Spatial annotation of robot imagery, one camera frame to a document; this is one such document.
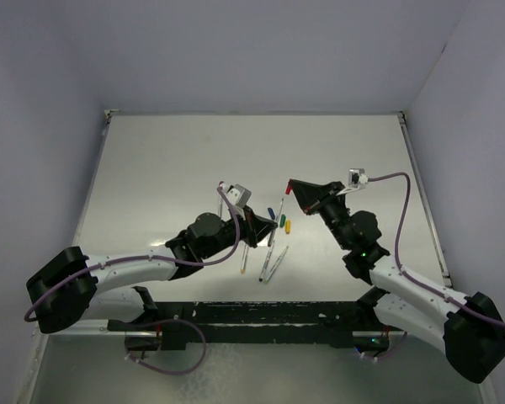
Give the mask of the yellow pen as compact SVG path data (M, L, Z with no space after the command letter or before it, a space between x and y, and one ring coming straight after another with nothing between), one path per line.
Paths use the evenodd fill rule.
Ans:
M241 267L240 267L240 273L245 274L246 268L247 268L247 259L248 259L248 254L249 254L249 246L247 244L244 245L243 249L243 254L242 254L242 261L241 261Z

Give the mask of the red pen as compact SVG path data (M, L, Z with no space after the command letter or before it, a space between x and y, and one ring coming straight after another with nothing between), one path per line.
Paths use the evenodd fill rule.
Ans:
M268 238L268 246L269 244L274 240L275 238L275 234L276 234L276 231L277 229L279 228L279 222L280 222L280 216L282 215L283 213L283 209L284 209L284 201L285 201L285 197L287 195L284 194L283 192L283 195L282 195L282 198L281 198L281 201L280 201L280 204L279 204L279 208L277 210L277 215L276 215L276 218L274 220L275 222L275 228L270 232L270 235L269 235L269 238Z

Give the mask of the green pen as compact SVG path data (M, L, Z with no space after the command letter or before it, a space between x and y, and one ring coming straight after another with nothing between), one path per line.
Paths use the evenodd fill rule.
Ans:
M280 266L280 264L283 262L284 260L284 257L285 255L287 254L289 250L289 246L286 246L284 248L284 250L281 252L281 254L277 257L277 259L275 260L274 262L274 265L272 266L272 268L268 271L267 275L265 276L265 278L263 279L263 282L265 284L267 284L273 277L275 271L278 269L278 267Z

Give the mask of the purple pen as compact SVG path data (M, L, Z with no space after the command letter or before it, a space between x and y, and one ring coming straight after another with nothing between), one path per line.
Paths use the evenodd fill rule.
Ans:
M223 207L224 207L224 201L221 197L221 189L218 186L218 209L217 209L217 215L219 216L220 219L223 218Z

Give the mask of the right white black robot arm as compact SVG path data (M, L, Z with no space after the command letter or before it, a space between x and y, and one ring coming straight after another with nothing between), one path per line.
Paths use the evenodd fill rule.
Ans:
M337 244L343 262L356 279L371 285L361 299L359 323L381 324L408 332L435 347L463 377L481 383L505 358L505 322L486 295L468 296L415 273L402 265L397 251L379 244L375 214L350 213L349 188L291 179L286 189L306 215L319 215Z

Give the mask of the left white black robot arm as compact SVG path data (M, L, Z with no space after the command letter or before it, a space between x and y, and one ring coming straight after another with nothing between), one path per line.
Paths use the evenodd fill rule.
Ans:
M245 207L228 221L203 213L174 238L144 253L97 258L79 246L68 247L27 281L32 306L25 320L36 322L44 334L98 318L146 330L157 311L139 290L140 283L187 278L221 263L218 253L231 256L241 242L257 247L275 227L274 221Z

